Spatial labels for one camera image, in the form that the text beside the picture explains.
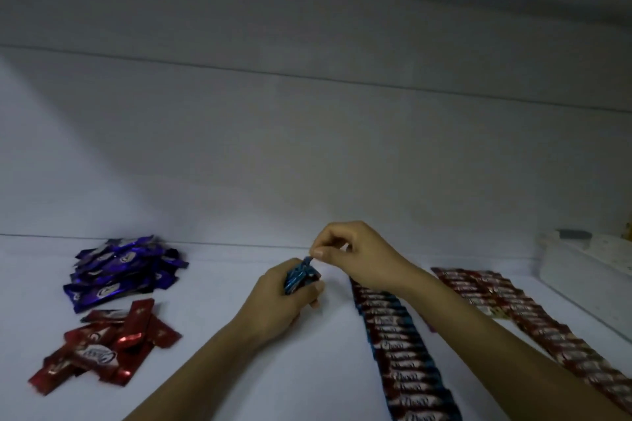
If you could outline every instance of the person's right arm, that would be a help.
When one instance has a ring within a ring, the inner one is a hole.
[[[344,252],[340,248],[346,243]],[[410,303],[513,421],[630,421],[601,393],[407,261],[365,223],[330,223],[310,254],[368,288],[390,291]]]

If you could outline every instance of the forearm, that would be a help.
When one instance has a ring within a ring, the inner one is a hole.
[[[411,266],[397,296],[437,329],[512,420],[628,420],[603,395]]]
[[[233,319],[124,421],[209,419],[256,349],[249,330]]]

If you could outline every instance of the pile of purple candy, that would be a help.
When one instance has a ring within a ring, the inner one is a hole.
[[[156,236],[108,240],[82,250],[64,292],[81,313],[115,298],[167,289],[178,281],[176,271],[189,264],[178,250]]]

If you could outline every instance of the person's left hand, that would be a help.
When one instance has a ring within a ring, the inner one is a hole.
[[[255,284],[235,321],[242,325],[259,345],[279,336],[296,321],[301,310],[312,305],[317,308],[318,296],[325,289],[319,280],[286,295],[283,284],[288,271],[301,263],[298,258],[284,261],[270,268]]]

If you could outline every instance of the person's right hand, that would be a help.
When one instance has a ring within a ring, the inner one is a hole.
[[[340,250],[348,243],[347,251]],[[310,255],[338,266],[367,288],[399,291],[413,269],[373,228],[363,221],[329,223],[316,237]]]

